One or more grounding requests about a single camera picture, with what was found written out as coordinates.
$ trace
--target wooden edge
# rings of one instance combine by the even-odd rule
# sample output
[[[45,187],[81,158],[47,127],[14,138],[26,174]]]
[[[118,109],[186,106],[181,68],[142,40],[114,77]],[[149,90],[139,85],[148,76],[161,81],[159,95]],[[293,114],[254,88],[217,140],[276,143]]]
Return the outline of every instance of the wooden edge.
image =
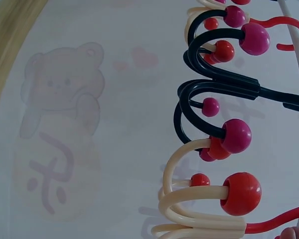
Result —
[[[0,96],[15,58],[48,0],[0,0]]]

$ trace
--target red bead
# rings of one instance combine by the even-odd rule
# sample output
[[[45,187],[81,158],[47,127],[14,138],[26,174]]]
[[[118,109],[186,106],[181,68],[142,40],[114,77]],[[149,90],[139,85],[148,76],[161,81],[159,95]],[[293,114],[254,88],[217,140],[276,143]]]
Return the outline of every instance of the red bead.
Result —
[[[259,56],[269,49],[270,36],[263,26],[247,23],[241,30],[245,33],[245,39],[239,40],[239,46],[249,55]]]
[[[221,145],[221,139],[216,137],[210,137],[210,148],[208,150],[208,155],[211,158],[217,159],[217,160],[223,160],[228,158],[231,153],[225,150]]]
[[[230,153],[240,153],[251,143],[251,130],[249,126],[240,119],[230,119],[223,124],[226,130],[222,147]]]
[[[219,112],[219,103],[213,97],[208,97],[203,100],[203,108],[201,112],[206,117],[213,117],[218,114]]]
[[[232,216],[242,216],[253,211],[261,199],[261,186],[250,173],[235,173],[226,178],[223,186],[228,187],[228,196],[220,200],[222,209]]]
[[[224,22],[233,28],[241,27],[246,23],[245,12],[237,6],[228,6],[225,8],[226,16]]]
[[[237,5],[246,5],[250,3],[251,0],[231,0],[231,1],[233,1],[233,3]]]
[[[205,162],[212,162],[215,161],[215,158],[212,158],[209,156],[208,154],[209,148],[203,148],[200,152],[199,152],[199,157],[204,160]]]
[[[216,50],[212,53],[212,57],[218,62],[228,62],[234,58],[235,49],[228,41],[217,41]]]
[[[211,55],[210,54],[205,54],[204,56],[204,60],[209,64],[209,65],[214,65],[216,64],[216,62],[214,60],[211,59]]]
[[[209,31],[217,29],[217,27],[218,27],[218,21],[217,21],[217,19],[215,19],[213,17],[210,17],[210,18],[208,18],[208,19],[205,20],[204,26]]]
[[[209,178],[202,173],[196,173],[191,177],[191,187],[195,186],[209,186],[210,185],[210,180]]]

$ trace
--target pink bead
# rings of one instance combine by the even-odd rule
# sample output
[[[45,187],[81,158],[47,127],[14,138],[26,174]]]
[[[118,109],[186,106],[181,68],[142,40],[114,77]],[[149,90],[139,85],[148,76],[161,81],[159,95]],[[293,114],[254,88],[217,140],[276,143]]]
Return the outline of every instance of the pink bead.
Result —
[[[263,26],[247,23],[241,29],[245,32],[245,39],[239,40],[239,45],[249,55],[259,56],[269,49],[270,36]]]
[[[209,156],[208,152],[207,152],[207,148],[203,148],[200,152],[199,152],[199,157],[206,161],[206,162],[212,162],[215,161],[216,159],[212,158]]]
[[[237,6],[228,6],[225,8],[227,12],[224,22],[233,28],[241,27],[246,23],[245,12]]]
[[[213,117],[219,112],[219,103],[215,98],[208,97],[203,101],[203,108],[201,110],[206,117]]]
[[[222,147],[230,153],[240,153],[251,143],[251,130],[249,126],[240,119],[230,119],[225,122],[223,129],[226,130]]]
[[[251,0],[231,0],[231,1],[233,1],[233,3],[237,5],[246,5],[250,3]]]

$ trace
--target small red bead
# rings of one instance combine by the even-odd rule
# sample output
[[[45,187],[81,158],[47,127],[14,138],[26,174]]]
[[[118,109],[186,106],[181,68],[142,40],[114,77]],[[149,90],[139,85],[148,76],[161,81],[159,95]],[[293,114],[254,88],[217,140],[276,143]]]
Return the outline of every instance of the small red bead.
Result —
[[[215,58],[215,60],[219,62],[228,62],[234,58],[235,49],[228,41],[217,41],[215,46],[216,50],[212,53],[212,56]]]
[[[191,187],[195,186],[209,186],[210,185],[210,180],[209,178],[202,173],[196,173],[191,177]]]
[[[246,5],[250,3],[251,0],[231,0],[231,1],[237,5]]]
[[[216,64],[216,62],[214,60],[211,59],[211,55],[210,54],[205,54],[204,56],[204,60],[209,64],[209,65],[214,65]]]
[[[212,158],[211,156],[209,156],[208,154],[208,148],[203,148],[200,152],[199,152],[199,157],[206,161],[206,162],[213,162],[215,161],[216,159],[215,158]]]
[[[215,158],[217,160],[223,160],[228,158],[231,153],[225,150],[221,145],[221,139],[216,137],[209,137],[210,141],[210,148],[208,150],[208,155],[211,158]]]
[[[217,21],[217,19],[215,19],[213,17],[210,17],[210,18],[208,18],[208,19],[205,20],[204,26],[205,26],[205,28],[208,31],[217,29],[217,27],[218,27],[218,21]]]
[[[206,117],[213,117],[218,114],[219,112],[219,103],[213,97],[208,97],[203,100],[203,108],[201,112]]]
[[[253,211],[261,199],[261,186],[250,173],[235,173],[226,178],[223,186],[228,187],[228,196],[220,200],[222,209],[232,216],[242,216]]]
[[[226,130],[221,146],[230,153],[240,153],[251,143],[251,130],[241,119],[230,119],[223,124]]]

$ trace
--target black wire loop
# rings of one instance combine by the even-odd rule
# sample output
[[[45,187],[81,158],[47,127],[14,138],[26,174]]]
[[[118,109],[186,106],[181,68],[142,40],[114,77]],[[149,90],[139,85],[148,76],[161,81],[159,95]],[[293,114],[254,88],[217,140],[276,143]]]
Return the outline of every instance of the black wire loop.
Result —
[[[188,50],[185,51],[183,59],[185,64],[196,73],[211,78],[210,80],[191,80],[179,86],[177,94],[179,102],[174,111],[174,127],[177,136],[183,143],[191,140],[186,136],[181,125],[181,115],[200,131],[217,138],[225,138],[226,131],[214,126],[199,117],[192,107],[202,109],[203,103],[196,102],[192,98],[196,95],[213,92],[224,95],[255,100],[257,97],[283,103],[286,109],[299,112],[299,95],[283,93],[261,87],[257,79],[223,70],[208,64],[200,55],[211,52],[203,48],[203,44],[221,38],[233,38],[243,40],[245,33],[242,30],[231,28],[220,28],[202,33],[195,37],[199,25],[210,17],[226,16],[224,10],[210,10],[200,14],[190,25],[188,31]]]

